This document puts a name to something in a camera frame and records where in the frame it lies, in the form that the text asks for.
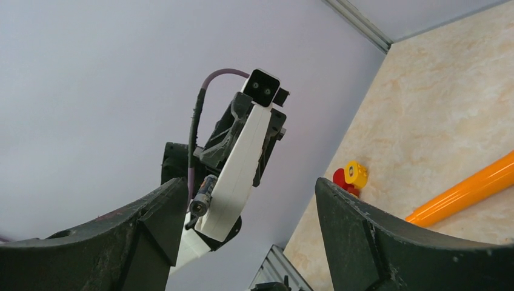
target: orange tube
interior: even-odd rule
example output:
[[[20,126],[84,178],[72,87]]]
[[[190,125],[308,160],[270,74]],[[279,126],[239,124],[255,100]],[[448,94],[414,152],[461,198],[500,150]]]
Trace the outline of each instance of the orange tube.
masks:
[[[406,221],[427,227],[514,184],[514,150],[416,209]]]

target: orange cylinder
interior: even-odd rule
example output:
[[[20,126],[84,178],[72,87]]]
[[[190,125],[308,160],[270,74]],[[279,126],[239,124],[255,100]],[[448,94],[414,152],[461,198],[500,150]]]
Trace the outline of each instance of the orange cylinder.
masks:
[[[406,221],[427,227],[514,184],[514,151],[416,209]]]

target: yellow block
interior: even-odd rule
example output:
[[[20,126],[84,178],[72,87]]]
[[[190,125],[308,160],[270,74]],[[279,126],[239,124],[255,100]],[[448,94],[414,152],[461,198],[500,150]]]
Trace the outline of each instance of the yellow block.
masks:
[[[344,179],[346,183],[361,190],[368,183],[368,170],[356,161],[351,161],[344,168]]]

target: table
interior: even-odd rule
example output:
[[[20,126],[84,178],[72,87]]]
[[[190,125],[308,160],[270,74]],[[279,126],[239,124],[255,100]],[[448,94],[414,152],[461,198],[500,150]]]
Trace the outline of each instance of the table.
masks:
[[[512,151],[513,16],[510,1],[393,45],[325,177],[357,160],[361,199],[405,218]],[[513,206],[511,187],[430,229],[512,243]],[[314,290],[333,290],[314,197],[284,254]]]

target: black camera module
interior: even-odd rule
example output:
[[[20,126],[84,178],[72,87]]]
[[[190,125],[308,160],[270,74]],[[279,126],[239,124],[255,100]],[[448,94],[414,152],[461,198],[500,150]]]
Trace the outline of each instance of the black camera module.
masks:
[[[258,69],[252,72],[246,84],[242,92],[264,107],[272,103],[280,88],[278,79]]]

